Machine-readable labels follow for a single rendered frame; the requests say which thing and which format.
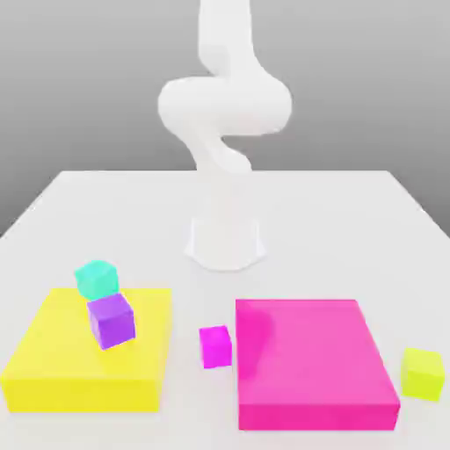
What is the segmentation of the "small magenta cube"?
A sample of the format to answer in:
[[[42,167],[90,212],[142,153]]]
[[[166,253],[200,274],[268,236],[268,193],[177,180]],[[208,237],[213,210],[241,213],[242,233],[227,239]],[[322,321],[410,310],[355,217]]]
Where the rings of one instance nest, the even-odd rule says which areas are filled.
[[[232,343],[226,325],[200,328],[199,335],[205,369],[232,365]]]

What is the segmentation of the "small turquoise cube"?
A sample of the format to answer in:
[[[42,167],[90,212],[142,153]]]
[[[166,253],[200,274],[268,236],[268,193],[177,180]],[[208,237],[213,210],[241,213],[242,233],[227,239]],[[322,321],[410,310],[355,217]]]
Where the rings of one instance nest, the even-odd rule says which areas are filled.
[[[77,289],[88,301],[95,301],[119,292],[116,268],[103,260],[92,260],[75,270]]]

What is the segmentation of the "small purple cube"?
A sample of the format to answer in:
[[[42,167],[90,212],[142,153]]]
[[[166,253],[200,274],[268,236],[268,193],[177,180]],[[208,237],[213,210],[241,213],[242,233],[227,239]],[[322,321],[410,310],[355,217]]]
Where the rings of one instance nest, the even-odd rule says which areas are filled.
[[[136,338],[134,310],[116,293],[87,303],[91,331],[104,351]]]

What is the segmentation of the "small lime cube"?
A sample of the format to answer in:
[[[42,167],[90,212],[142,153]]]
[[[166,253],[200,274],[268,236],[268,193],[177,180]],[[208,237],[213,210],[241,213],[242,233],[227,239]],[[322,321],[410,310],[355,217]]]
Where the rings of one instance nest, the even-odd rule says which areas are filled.
[[[443,360],[438,352],[406,348],[401,365],[402,395],[437,402],[445,382]]]

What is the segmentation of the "large pink box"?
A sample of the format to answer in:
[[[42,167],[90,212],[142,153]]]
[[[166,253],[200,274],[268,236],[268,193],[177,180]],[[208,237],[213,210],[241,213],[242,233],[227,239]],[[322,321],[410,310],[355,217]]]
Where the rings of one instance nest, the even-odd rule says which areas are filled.
[[[355,300],[236,301],[242,431],[392,431],[400,400]]]

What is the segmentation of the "large yellow box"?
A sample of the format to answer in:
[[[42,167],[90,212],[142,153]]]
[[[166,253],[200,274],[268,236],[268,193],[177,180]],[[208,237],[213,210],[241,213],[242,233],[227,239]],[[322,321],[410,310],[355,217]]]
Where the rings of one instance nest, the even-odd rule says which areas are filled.
[[[87,301],[53,288],[0,375],[11,412],[157,412],[172,324],[171,291],[126,288],[136,337],[103,350]]]

